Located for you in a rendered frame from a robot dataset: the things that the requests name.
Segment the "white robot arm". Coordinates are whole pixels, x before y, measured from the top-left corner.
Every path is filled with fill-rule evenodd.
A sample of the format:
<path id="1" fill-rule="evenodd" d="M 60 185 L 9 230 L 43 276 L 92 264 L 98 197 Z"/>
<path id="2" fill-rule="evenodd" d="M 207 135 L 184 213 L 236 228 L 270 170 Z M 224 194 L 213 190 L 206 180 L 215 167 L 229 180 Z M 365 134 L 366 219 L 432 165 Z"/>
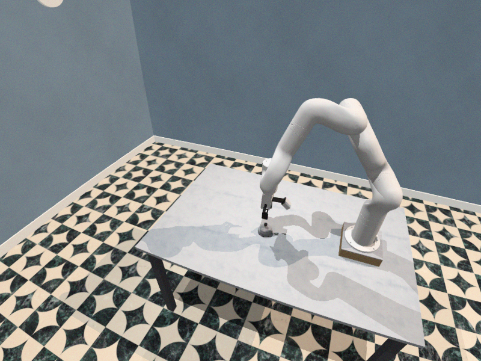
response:
<path id="1" fill-rule="evenodd" d="M 306 100 L 290 122 L 273 157 L 263 161 L 260 189 L 268 194 L 277 191 L 295 153 L 315 124 L 348 135 L 362 166 L 367 169 L 373 197 L 364 202 L 355 225 L 346 229 L 345 240 L 352 248 L 371 253 L 379 248 L 380 240 L 376 236 L 387 213 L 400 206 L 403 193 L 367 121 L 356 99 L 345 99 L 339 105 L 327 99 Z"/>

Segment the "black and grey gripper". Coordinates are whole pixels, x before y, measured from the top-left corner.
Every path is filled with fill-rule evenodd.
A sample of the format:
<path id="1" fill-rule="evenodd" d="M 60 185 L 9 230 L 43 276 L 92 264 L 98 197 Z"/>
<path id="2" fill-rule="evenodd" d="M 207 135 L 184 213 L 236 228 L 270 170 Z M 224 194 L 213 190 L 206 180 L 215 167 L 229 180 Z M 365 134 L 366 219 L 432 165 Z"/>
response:
<path id="1" fill-rule="evenodd" d="M 261 207 L 260 207 L 261 209 L 263 209 L 262 219 L 265 219 L 265 220 L 268 219 L 268 210 L 272 209 L 272 199 L 273 199 L 274 194 L 275 193 L 268 194 L 268 193 L 265 193 L 265 192 L 263 192 L 263 194 L 262 194 L 262 201 L 261 201 Z M 266 210 L 267 210 L 267 212 L 266 212 Z"/>

